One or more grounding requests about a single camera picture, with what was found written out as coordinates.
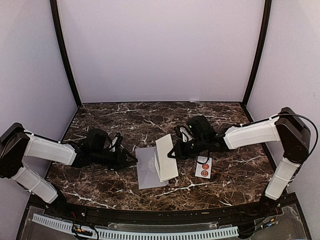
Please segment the beige lined letter paper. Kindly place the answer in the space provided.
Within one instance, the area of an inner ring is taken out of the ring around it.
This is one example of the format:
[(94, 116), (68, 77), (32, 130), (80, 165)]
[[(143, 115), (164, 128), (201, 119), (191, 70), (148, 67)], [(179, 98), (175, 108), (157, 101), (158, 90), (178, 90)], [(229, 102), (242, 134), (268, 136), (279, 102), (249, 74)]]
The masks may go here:
[(155, 141), (160, 164), (161, 178), (174, 179), (179, 176), (177, 161), (175, 158), (168, 158), (168, 152), (174, 147), (172, 137), (167, 134)]

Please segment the white sheet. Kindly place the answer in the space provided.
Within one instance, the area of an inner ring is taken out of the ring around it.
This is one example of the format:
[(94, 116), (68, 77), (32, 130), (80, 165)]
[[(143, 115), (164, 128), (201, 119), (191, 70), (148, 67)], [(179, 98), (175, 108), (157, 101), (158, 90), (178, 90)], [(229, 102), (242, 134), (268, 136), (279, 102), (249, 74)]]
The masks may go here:
[(154, 149), (154, 165), (155, 165), (155, 169), (159, 178), (159, 181), (161, 183), (167, 182), (169, 181), (168, 178), (161, 178), (161, 170), (160, 170), (160, 161), (159, 161), (159, 156), (158, 156), (158, 150), (157, 147), (155, 147)]

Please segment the grey envelope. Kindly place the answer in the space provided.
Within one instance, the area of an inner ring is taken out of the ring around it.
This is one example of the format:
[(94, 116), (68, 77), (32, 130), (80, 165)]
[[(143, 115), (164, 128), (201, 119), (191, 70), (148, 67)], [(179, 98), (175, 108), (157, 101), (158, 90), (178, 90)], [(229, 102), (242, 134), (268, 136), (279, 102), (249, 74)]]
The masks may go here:
[(135, 157), (138, 160), (136, 164), (138, 188), (140, 190), (164, 187), (169, 183), (159, 180), (155, 167), (155, 150), (155, 146), (135, 149)]

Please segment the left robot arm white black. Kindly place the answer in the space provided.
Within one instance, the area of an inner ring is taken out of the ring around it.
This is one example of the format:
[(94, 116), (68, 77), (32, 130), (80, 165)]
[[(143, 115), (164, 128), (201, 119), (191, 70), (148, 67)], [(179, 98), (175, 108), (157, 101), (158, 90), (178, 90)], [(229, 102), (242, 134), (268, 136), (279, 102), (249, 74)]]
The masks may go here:
[(58, 187), (46, 181), (25, 163), (25, 157), (48, 160), (73, 168), (86, 168), (92, 164), (106, 166), (108, 170), (121, 170), (137, 164), (138, 159), (122, 147), (123, 136), (116, 133), (110, 138), (102, 129), (90, 129), (79, 142), (55, 141), (27, 131), (15, 122), (0, 137), (0, 177), (12, 179), (28, 192), (51, 205), (60, 218), (71, 213), (65, 196)]

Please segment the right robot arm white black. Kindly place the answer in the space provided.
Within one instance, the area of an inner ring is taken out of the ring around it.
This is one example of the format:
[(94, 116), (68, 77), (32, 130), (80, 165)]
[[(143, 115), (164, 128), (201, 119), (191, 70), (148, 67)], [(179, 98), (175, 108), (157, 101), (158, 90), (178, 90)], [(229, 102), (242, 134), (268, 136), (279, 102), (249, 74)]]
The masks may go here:
[(281, 143), (283, 155), (265, 188), (264, 199), (255, 205), (255, 213), (266, 217), (275, 208), (288, 184), (295, 179), (302, 165), (311, 156), (316, 144), (311, 144), (311, 130), (305, 124), (313, 122), (284, 107), (268, 118), (245, 124), (233, 124), (216, 131), (204, 115), (189, 119), (185, 126), (174, 128), (178, 139), (167, 156), (189, 159), (202, 152), (223, 153), (251, 145), (266, 146)]

